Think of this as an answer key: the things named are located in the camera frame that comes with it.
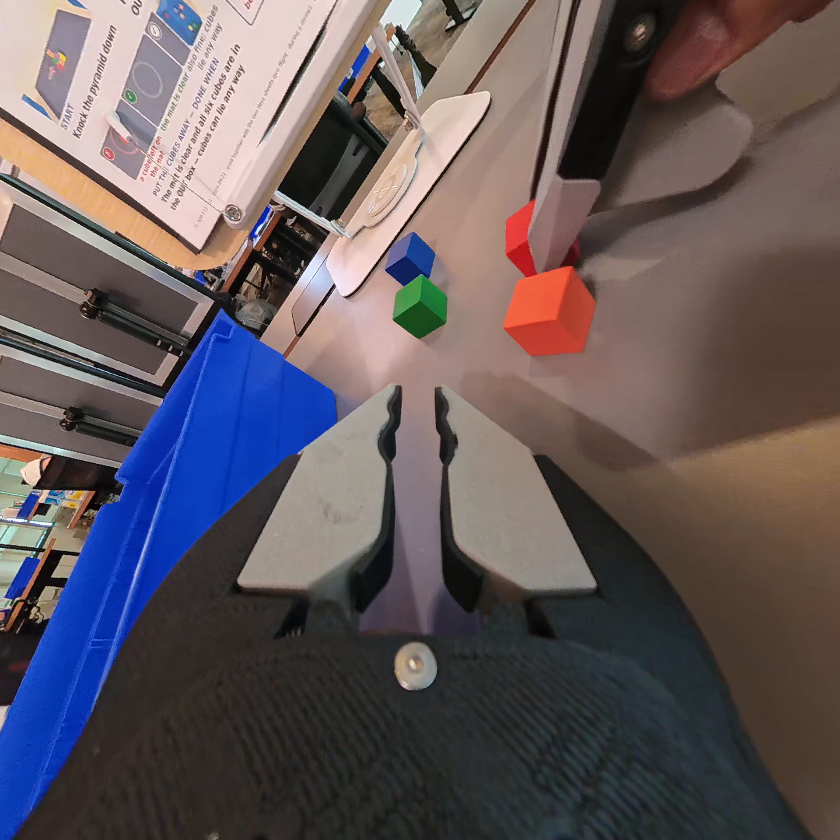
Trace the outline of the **black office chair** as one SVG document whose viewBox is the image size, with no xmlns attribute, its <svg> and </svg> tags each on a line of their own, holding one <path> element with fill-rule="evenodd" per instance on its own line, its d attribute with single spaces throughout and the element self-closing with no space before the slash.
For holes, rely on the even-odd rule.
<svg viewBox="0 0 840 840">
<path fill-rule="evenodd" d="M 340 91 L 304 143 L 279 190 L 328 219 L 346 210 L 388 144 L 367 119 L 363 103 L 352 106 Z"/>
</svg>

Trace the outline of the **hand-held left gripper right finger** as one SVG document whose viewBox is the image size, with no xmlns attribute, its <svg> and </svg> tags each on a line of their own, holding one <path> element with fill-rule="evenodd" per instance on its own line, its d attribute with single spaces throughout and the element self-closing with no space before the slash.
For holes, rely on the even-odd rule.
<svg viewBox="0 0 840 840">
<path fill-rule="evenodd" d="M 434 394 L 448 593 L 465 611 L 590 595 L 595 577 L 529 447 L 446 386 Z"/>
</svg>

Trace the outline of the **blue plastic bin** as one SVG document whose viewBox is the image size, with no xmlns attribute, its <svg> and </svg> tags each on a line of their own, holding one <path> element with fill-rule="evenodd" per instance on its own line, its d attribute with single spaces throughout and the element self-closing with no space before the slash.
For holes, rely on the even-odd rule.
<svg viewBox="0 0 840 840">
<path fill-rule="evenodd" d="M 78 740 L 124 638 L 173 566 L 337 421 L 332 390 L 224 314 L 122 462 L 2 727 L 1 837 Z"/>
</svg>

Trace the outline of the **blue wooden cube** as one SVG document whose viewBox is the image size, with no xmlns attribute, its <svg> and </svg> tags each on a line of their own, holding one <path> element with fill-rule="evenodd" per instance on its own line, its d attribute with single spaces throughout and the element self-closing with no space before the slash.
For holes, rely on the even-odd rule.
<svg viewBox="0 0 840 840">
<path fill-rule="evenodd" d="M 405 287 L 417 277 L 431 277 L 435 251 L 417 233 L 411 232 L 395 241 L 385 262 L 386 273 Z"/>
</svg>

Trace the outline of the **orange wooden cube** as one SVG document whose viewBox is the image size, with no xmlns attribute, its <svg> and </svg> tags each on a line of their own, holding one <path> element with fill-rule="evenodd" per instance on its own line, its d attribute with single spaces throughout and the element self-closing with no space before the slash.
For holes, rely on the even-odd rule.
<svg viewBox="0 0 840 840">
<path fill-rule="evenodd" d="M 521 279 L 502 328 L 531 357 L 585 349 L 595 299 L 575 268 L 565 266 Z"/>
</svg>

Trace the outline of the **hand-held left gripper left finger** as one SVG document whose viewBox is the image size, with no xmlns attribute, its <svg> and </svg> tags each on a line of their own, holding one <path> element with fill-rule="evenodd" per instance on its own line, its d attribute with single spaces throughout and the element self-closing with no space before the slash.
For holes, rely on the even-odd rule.
<svg viewBox="0 0 840 840">
<path fill-rule="evenodd" d="M 238 576 L 241 590 L 366 612 L 392 574 L 402 404 L 402 387 L 390 384 L 300 452 Z"/>
</svg>

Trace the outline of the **printed instruction sheet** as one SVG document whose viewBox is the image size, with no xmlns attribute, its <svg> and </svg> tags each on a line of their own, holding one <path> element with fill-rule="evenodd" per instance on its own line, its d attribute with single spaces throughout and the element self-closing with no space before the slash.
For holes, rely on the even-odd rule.
<svg viewBox="0 0 840 840">
<path fill-rule="evenodd" d="M 197 252 L 335 5 L 2 2 L 2 118 Z"/>
</svg>

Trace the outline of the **green wooden cube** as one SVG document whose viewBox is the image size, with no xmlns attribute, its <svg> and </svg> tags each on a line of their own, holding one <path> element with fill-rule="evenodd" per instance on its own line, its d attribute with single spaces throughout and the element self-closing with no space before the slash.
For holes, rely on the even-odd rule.
<svg viewBox="0 0 840 840">
<path fill-rule="evenodd" d="M 446 324 L 447 296 L 428 277 L 418 275 L 395 294 L 392 320 L 421 340 Z"/>
</svg>

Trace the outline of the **person's right hand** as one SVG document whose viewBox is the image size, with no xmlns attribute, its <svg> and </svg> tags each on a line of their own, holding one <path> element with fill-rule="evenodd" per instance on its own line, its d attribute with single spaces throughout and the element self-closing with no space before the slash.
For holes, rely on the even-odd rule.
<svg viewBox="0 0 840 840">
<path fill-rule="evenodd" d="M 827 1 L 691 1 L 658 49 L 644 88 L 654 101 L 681 98 L 786 24 L 819 14 Z"/>
</svg>

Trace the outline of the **white document stand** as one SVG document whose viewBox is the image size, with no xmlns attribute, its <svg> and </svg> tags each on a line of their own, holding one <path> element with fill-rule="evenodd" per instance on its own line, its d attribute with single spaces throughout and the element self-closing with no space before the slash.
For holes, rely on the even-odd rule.
<svg viewBox="0 0 840 840">
<path fill-rule="evenodd" d="M 169 266 L 201 270 L 227 262 L 271 202 L 306 217 L 329 235 L 338 236 L 340 242 L 350 242 L 351 258 L 361 259 L 362 250 L 367 249 L 373 261 L 378 261 L 380 252 L 389 247 L 385 235 L 395 235 L 413 215 L 487 114 L 490 94 L 482 91 L 444 99 L 421 114 L 404 80 L 399 78 L 382 27 L 388 2 L 335 3 L 259 143 L 255 159 L 224 205 L 221 223 L 197 252 L 155 219 L 111 194 L 74 164 L 62 160 L 3 118 L 2 159 L 35 178 L 61 202 Z M 400 89 L 405 121 L 411 129 L 356 214 L 348 221 L 332 220 L 284 195 L 279 186 L 332 95 L 339 91 L 350 60 L 369 37 L 381 50 L 392 81 Z"/>
</svg>

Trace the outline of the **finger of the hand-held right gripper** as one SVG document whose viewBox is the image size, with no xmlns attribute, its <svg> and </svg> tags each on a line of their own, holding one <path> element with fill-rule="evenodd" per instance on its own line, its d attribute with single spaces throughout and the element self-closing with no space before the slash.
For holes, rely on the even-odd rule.
<svg viewBox="0 0 840 840">
<path fill-rule="evenodd" d="M 559 267 L 585 225 L 647 64 L 647 2 L 560 2 L 532 172 L 537 271 Z"/>
</svg>

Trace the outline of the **red wooden cube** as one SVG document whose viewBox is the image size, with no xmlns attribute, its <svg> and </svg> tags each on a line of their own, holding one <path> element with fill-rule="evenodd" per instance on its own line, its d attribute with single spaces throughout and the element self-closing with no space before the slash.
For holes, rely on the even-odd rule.
<svg viewBox="0 0 840 840">
<path fill-rule="evenodd" d="M 532 199 L 506 222 L 505 250 L 510 262 L 518 268 L 524 277 L 534 277 L 539 273 L 529 244 L 529 226 L 536 201 Z"/>
</svg>

